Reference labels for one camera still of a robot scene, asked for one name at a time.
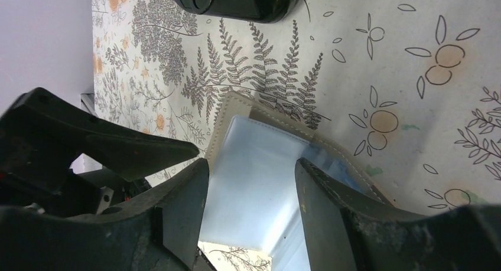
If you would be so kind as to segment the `beige card holder wallet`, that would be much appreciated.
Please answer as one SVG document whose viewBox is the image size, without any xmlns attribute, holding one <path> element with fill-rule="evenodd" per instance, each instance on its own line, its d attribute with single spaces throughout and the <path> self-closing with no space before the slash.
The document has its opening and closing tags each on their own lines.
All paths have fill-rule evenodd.
<svg viewBox="0 0 501 271">
<path fill-rule="evenodd" d="M 217 270 L 308 270 L 295 164 L 388 201 L 354 156 L 306 125 L 243 95 L 225 95 L 207 149 L 200 248 Z"/>
</svg>

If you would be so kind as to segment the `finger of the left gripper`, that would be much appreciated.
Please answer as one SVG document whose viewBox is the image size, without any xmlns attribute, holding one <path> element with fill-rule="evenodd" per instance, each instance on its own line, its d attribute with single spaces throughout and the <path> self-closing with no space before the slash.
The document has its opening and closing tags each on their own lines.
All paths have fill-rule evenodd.
<svg viewBox="0 0 501 271">
<path fill-rule="evenodd" d="M 41 87 L 20 95 L 1 116 L 1 171 L 8 181 L 61 184 L 81 154 L 133 181 L 199 150 L 100 119 Z"/>
</svg>

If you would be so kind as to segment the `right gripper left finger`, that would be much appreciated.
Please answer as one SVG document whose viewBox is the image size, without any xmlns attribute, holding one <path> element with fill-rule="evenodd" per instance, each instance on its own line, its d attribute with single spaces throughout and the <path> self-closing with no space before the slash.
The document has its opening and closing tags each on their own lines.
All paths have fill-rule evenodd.
<svg viewBox="0 0 501 271">
<path fill-rule="evenodd" d="M 198 247 L 209 184 L 200 158 L 101 214 L 1 208 L 2 270 L 209 270 Z"/>
</svg>

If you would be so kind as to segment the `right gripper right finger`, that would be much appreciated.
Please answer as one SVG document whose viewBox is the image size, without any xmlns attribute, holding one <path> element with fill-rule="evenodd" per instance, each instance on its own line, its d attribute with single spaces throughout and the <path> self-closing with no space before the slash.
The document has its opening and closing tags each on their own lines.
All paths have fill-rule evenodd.
<svg viewBox="0 0 501 271">
<path fill-rule="evenodd" d="M 301 158 L 295 182 L 311 270 L 499 270 L 500 206 L 422 216 L 384 204 Z"/>
</svg>

